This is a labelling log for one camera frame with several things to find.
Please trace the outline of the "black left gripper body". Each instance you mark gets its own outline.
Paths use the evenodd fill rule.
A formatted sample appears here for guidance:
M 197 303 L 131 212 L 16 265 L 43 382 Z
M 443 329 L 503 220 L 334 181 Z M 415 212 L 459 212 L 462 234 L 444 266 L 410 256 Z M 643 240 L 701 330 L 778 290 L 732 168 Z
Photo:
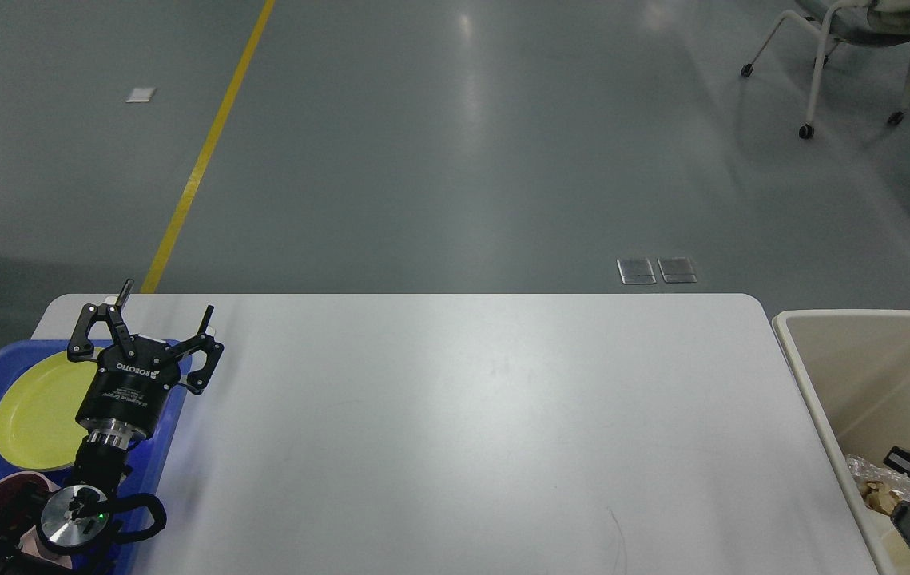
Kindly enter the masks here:
M 133 429 L 133 439 L 153 437 L 169 388 L 181 377 L 180 360 L 170 355 L 169 342 L 135 339 L 133 343 L 133 357 L 115 343 L 99 353 L 97 372 L 74 416 L 83 428 L 118 421 Z

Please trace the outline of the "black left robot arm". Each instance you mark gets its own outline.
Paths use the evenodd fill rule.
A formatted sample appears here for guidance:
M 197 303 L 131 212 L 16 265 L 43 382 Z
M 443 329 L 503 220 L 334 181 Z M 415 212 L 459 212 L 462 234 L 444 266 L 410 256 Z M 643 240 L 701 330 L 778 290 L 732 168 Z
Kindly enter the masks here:
M 210 325 L 213 306 L 178 343 L 131 332 L 123 309 L 132 290 L 126 280 L 79 313 L 66 358 L 94 367 L 74 415 L 85 436 L 61 486 L 20 486 L 0 505 L 0 574 L 108 574 L 115 550 L 166 527 L 157 495 L 120 491 L 130 452 L 157 434 L 174 390 L 205 391 L 224 345 Z

